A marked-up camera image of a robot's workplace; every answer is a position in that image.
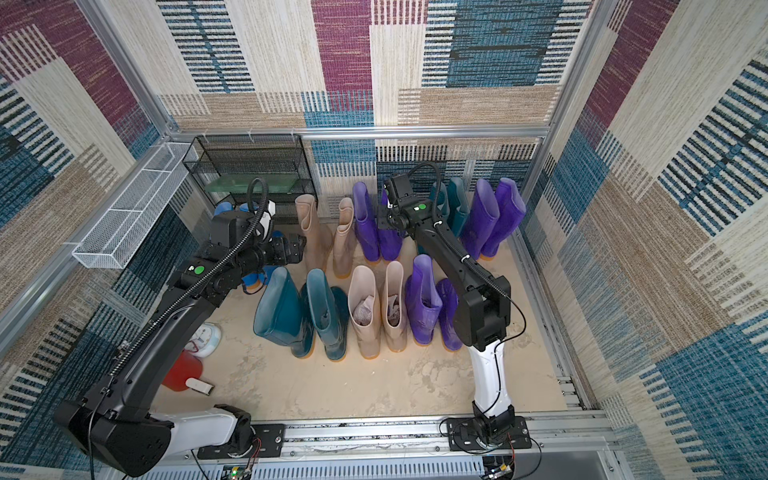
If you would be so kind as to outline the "short purple boot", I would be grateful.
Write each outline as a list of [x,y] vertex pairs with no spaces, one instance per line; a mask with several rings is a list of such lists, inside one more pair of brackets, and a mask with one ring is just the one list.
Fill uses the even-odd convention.
[[386,261],[394,261],[399,258],[403,244],[400,233],[393,229],[388,220],[389,200],[385,188],[380,193],[377,207],[377,228],[379,248],[382,258]]

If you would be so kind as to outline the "teal boot front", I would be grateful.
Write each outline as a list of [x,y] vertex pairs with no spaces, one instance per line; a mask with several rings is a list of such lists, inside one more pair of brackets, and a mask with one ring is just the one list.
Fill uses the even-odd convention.
[[323,270],[312,269],[302,287],[302,296],[327,358],[334,362],[343,360],[349,326],[346,293],[341,287],[330,286]]

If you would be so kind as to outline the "short beige boot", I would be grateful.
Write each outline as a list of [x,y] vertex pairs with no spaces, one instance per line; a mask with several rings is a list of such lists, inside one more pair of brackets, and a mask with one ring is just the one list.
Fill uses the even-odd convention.
[[381,312],[375,275],[367,266],[357,266],[352,272],[348,309],[360,354],[368,360],[376,358],[380,353]]

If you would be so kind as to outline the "beige boot front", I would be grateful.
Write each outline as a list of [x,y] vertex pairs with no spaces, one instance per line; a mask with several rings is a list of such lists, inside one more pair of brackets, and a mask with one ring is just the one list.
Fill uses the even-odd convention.
[[302,194],[295,199],[295,207],[301,235],[306,239],[303,263],[308,271],[325,270],[332,249],[333,235],[329,227],[319,219],[317,199],[311,194]]

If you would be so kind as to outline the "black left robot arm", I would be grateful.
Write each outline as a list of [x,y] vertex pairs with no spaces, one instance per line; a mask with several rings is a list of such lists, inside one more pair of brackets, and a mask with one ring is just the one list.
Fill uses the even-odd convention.
[[250,446],[250,415],[219,404],[175,418],[152,416],[163,380],[197,329],[265,266],[298,264],[307,240],[273,235],[266,214],[231,210],[212,220],[211,234],[172,275],[159,307],[111,369],[78,400],[64,400],[55,423],[72,443],[130,477],[148,473],[163,458],[185,450]]

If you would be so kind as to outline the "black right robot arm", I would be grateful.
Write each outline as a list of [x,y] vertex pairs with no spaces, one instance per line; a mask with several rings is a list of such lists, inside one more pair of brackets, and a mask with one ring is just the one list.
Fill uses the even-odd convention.
[[506,329],[515,305],[509,282],[493,276],[467,253],[435,202],[413,192],[408,173],[386,180],[385,191],[382,223],[423,247],[458,294],[455,331],[468,348],[475,381],[473,427],[486,443],[495,443],[511,432],[516,420],[503,361]]

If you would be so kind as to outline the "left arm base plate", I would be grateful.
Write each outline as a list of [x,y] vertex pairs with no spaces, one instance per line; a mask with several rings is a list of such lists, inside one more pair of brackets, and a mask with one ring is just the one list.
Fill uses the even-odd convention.
[[218,446],[197,450],[199,460],[277,458],[282,452],[285,424],[252,424],[249,431],[240,429],[233,438]]

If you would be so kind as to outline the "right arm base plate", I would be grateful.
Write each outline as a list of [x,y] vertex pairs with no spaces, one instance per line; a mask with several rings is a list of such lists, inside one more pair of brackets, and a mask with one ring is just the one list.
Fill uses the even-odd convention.
[[522,416],[492,420],[489,424],[479,418],[447,417],[438,430],[448,440],[451,451],[468,454],[488,454],[496,450],[531,449],[533,441]]

